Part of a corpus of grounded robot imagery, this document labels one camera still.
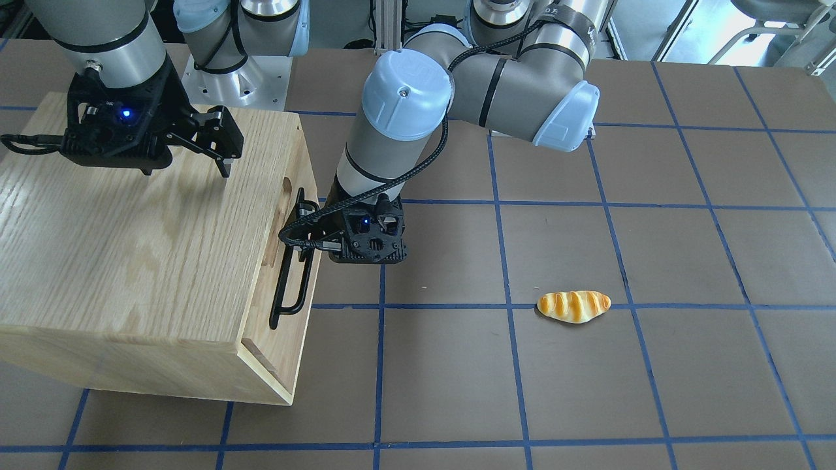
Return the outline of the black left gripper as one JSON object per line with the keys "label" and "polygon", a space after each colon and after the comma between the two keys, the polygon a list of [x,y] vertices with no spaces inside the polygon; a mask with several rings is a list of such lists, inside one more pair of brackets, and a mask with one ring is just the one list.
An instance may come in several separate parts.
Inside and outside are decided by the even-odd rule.
{"label": "black left gripper", "polygon": [[358,202],[319,221],[325,240],[338,244],[329,252],[337,264],[399,264],[408,256],[402,236],[405,212],[401,197],[376,196],[373,204]]}

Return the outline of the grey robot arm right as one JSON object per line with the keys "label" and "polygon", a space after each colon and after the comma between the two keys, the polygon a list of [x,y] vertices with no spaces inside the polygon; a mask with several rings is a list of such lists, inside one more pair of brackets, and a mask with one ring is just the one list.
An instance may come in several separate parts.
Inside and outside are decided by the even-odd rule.
{"label": "grey robot arm right", "polygon": [[149,176],[172,163],[171,146],[209,157],[222,178],[242,157],[231,106],[265,99],[255,57],[296,57],[310,47],[308,1],[176,1],[176,26],[190,48],[200,91],[190,102],[144,1],[29,1],[27,6],[75,69],[67,125],[59,136],[4,134],[9,151],[59,153],[87,167]]}

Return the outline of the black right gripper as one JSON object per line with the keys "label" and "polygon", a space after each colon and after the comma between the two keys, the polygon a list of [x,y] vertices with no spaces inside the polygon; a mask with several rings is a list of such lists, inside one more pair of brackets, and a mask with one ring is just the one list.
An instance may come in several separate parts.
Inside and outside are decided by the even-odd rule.
{"label": "black right gripper", "polygon": [[170,166],[170,145],[206,155],[229,178],[244,137],[226,106],[196,111],[172,65],[128,88],[105,87],[91,68],[74,75],[59,147],[63,157],[80,166],[135,168],[149,176]]}

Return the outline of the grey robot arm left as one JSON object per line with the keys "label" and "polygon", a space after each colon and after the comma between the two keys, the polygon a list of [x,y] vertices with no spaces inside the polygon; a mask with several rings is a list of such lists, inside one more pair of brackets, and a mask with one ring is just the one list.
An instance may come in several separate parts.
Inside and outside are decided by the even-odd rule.
{"label": "grey robot arm left", "polygon": [[585,80],[613,1],[470,1],[462,29],[433,24],[379,57],[364,83],[317,222],[340,264],[406,258],[400,193],[450,119],[571,152],[600,92]]}

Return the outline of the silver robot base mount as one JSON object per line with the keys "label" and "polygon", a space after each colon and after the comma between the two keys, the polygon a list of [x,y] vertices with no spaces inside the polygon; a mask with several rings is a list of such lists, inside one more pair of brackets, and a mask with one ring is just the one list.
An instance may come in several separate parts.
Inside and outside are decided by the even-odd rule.
{"label": "silver robot base mount", "polygon": [[182,83],[193,104],[284,111],[294,61],[255,56],[236,71],[209,74],[194,69],[189,57]]}

